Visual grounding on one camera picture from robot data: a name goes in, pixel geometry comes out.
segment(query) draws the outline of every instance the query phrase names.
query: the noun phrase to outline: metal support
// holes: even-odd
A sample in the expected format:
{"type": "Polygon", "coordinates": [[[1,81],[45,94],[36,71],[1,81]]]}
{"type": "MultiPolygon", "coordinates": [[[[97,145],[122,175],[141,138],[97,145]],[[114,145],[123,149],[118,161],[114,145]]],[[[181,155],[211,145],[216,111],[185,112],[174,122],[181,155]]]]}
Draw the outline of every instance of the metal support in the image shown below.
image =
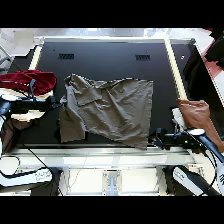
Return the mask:
{"type": "Polygon", "coordinates": [[[104,196],[119,196],[121,194],[121,171],[103,172],[103,195],[104,196]]]}

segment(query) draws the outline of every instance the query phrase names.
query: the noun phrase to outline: red object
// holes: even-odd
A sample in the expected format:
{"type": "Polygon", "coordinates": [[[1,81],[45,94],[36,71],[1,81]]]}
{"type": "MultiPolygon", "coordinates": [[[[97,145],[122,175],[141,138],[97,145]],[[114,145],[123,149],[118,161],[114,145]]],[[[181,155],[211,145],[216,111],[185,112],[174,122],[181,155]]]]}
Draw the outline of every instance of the red object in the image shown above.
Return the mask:
{"type": "Polygon", "coordinates": [[[53,72],[28,70],[0,75],[0,88],[19,89],[28,92],[28,85],[32,79],[36,80],[33,86],[36,96],[50,92],[56,84],[56,77],[53,72]]]}

